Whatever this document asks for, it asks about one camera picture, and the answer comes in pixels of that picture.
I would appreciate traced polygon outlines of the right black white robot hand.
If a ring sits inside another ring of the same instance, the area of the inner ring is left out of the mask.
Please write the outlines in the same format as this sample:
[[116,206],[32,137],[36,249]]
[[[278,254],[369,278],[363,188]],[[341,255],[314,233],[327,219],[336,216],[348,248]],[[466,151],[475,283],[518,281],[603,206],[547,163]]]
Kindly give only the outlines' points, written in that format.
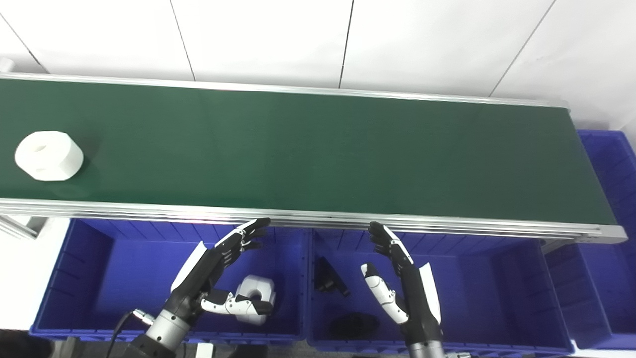
[[368,288],[386,314],[400,327],[408,345],[442,341],[439,320],[433,315],[420,270],[402,240],[383,224],[372,221],[368,231],[374,250],[391,261],[400,279],[403,297],[389,287],[371,262],[360,269]]

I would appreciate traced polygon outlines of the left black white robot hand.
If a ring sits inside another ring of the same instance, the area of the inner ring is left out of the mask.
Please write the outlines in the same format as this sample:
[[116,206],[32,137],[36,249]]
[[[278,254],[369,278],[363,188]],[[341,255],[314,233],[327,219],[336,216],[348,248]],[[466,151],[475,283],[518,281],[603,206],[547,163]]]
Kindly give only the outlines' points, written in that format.
[[264,236],[270,218],[257,218],[232,229],[213,248],[203,244],[202,253],[181,283],[173,288],[163,309],[184,322],[195,323],[203,311],[221,315],[270,315],[273,304],[247,295],[216,289],[224,270],[246,250],[258,249],[255,238]]

